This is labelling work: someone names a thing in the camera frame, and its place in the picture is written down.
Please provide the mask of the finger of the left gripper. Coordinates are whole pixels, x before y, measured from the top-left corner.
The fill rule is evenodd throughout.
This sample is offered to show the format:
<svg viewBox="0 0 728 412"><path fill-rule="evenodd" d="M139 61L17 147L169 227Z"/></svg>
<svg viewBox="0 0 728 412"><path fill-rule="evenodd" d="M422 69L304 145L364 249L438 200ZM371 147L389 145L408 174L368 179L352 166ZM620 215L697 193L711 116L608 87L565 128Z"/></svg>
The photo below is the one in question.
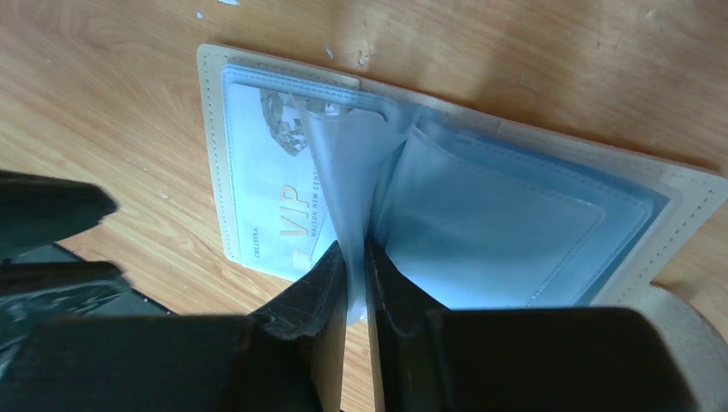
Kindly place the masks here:
<svg viewBox="0 0 728 412"><path fill-rule="evenodd" d="M118 204L90 183L1 171L1 259L97 226Z"/></svg>
<svg viewBox="0 0 728 412"><path fill-rule="evenodd" d="M1 362L52 318L157 316L171 311L137 291L110 262L1 264Z"/></svg>

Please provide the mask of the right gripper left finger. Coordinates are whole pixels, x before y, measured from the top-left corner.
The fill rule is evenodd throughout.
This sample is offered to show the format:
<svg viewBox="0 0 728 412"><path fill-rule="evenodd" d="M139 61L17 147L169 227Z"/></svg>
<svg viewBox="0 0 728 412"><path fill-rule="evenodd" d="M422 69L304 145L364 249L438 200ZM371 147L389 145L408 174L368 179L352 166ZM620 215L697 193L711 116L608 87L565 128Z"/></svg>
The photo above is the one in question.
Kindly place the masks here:
<svg viewBox="0 0 728 412"><path fill-rule="evenodd" d="M337 411L346 265L331 244L247 315L68 316L8 364L4 411Z"/></svg>

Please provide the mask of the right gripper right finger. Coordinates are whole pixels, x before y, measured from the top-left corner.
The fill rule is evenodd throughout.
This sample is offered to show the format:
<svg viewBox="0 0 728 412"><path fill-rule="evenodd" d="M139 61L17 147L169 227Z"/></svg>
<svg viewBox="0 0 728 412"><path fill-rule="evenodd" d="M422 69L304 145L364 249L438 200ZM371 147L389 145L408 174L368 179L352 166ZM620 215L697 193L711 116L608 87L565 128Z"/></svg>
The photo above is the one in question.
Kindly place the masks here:
<svg viewBox="0 0 728 412"><path fill-rule="evenodd" d="M655 327L623 307L451 310L365 252L378 411L696 411Z"/></svg>

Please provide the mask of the beige card holder wallet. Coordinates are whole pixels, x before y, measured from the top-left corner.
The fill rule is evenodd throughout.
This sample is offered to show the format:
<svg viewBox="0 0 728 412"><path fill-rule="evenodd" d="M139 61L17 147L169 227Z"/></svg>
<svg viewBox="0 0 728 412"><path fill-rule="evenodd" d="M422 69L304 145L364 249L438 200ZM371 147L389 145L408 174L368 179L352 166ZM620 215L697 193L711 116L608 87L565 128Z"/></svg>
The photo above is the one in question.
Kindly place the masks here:
<svg viewBox="0 0 728 412"><path fill-rule="evenodd" d="M350 322L365 317L367 239L451 309L633 306L727 198L714 173L359 76L211 44L197 67L223 249L238 264L228 87L382 114L299 110L349 269Z"/></svg>

